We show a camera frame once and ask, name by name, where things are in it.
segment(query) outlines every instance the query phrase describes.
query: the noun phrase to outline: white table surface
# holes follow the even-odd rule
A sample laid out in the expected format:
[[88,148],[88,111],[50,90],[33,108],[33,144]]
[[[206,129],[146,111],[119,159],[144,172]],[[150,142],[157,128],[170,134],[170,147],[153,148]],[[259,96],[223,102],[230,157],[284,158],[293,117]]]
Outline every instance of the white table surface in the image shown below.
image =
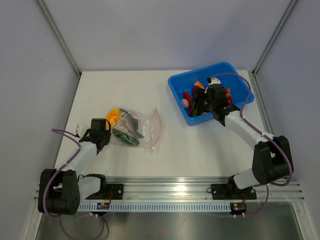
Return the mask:
[[[72,105],[66,130],[90,126],[92,118],[105,118],[112,107],[149,114],[157,108],[163,133],[154,151],[105,146],[83,171],[108,177],[229,177],[251,167],[253,151],[219,122],[188,126],[168,85],[170,71],[85,71]],[[246,70],[238,73],[250,81]],[[244,109],[247,119],[263,128],[256,100]],[[63,139],[56,165],[76,145]]]

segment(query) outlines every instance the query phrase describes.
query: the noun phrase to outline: green toy vegetable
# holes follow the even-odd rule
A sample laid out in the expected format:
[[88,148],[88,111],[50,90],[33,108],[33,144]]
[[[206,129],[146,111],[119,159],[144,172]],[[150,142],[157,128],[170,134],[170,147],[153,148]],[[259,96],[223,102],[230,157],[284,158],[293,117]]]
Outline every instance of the green toy vegetable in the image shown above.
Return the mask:
[[191,117],[195,118],[198,116],[198,109],[193,109],[192,113],[191,113]]
[[114,136],[121,139],[122,142],[124,142],[128,145],[131,145],[131,146],[138,146],[139,145],[139,141],[136,138],[134,138],[134,137],[122,132],[122,131],[119,131],[114,128],[114,129],[112,129],[112,133]]

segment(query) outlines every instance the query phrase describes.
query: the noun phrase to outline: plastic bag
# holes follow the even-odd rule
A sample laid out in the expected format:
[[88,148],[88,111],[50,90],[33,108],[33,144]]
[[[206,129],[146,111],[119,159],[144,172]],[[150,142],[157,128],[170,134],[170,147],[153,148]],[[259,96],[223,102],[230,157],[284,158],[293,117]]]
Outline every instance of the plastic bag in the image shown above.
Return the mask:
[[113,137],[110,144],[113,145],[154,150],[163,131],[156,108],[151,114],[143,115],[138,111],[116,107],[108,113],[106,119],[111,124]]

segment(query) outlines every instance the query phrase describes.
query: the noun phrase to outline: yellow toy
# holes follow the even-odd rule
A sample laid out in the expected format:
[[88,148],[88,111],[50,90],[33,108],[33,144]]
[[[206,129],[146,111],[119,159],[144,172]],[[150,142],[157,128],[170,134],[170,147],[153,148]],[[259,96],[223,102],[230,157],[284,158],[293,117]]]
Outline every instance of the yellow toy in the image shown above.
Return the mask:
[[120,114],[121,113],[118,109],[113,108],[105,117],[105,119],[107,119],[110,122],[111,128],[119,121]]

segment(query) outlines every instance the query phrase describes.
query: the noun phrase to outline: cable ruler strip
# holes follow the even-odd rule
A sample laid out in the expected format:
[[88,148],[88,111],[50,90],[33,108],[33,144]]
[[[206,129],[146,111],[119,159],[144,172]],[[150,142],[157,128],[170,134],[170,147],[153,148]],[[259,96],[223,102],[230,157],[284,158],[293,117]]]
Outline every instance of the cable ruler strip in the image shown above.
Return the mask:
[[101,209],[101,202],[82,201],[78,212],[230,212],[226,202],[112,202]]

